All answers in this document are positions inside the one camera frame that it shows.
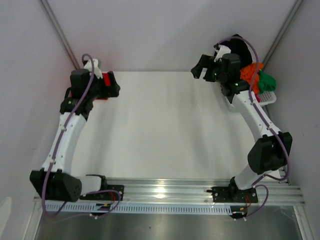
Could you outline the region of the red t shirt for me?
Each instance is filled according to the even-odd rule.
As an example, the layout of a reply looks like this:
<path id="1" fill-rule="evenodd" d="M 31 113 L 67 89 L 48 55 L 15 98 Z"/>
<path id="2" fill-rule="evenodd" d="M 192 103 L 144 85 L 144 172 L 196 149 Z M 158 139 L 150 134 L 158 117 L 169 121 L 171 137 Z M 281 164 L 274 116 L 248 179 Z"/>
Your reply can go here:
<path id="1" fill-rule="evenodd" d="M 75 70 L 70 75 L 70 94 L 76 99 L 80 99 L 85 92 L 91 78 L 91 72 Z M 107 73 L 102 74 L 102 78 L 93 77 L 86 98 L 105 100 L 111 97 L 111 82 Z"/>

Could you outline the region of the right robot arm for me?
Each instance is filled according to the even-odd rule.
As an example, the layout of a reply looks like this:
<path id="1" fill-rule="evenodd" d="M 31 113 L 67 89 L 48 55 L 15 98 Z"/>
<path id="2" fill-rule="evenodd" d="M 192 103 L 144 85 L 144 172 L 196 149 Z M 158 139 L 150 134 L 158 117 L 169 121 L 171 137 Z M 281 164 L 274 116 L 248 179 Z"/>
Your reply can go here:
<path id="1" fill-rule="evenodd" d="M 203 54 L 199 62 L 191 69 L 195 79 L 199 79 L 206 69 L 204 80 L 220 84 L 222 94 L 241 114 L 254 139 L 254 145 L 247 155 L 247 166 L 238 175 L 232 177 L 227 187 L 213 187 L 214 197 L 230 202 L 242 202 L 246 196 L 255 193 L 254 185 L 271 173 L 288 166 L 288 158 L 293 138 L 289 132 L 282 132 L 263 111 L 250 84 L 241 79 L 241 60 L 235 53 L 225 53 L 222 57 Z"/>

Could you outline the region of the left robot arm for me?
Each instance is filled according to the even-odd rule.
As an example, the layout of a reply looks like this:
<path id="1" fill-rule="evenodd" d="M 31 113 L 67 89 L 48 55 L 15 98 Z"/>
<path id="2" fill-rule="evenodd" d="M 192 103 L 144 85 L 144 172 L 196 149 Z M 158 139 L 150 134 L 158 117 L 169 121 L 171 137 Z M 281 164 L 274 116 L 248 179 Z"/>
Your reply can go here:
<path id="1" fill-rule="evenodd" d="M 76 202 L 103 200 L 109 193 L 107 179 L 99 174 L 71 175 L 72 161 L 80 134 L 89 119 L 95 100 L 117 98 L 121 87 L 113 71 L 71 72 L 71 86 L 60 105 L 59 125 L 49 154 L 39 170 L 32 170 L 30 182 L 42 200 Z"/>

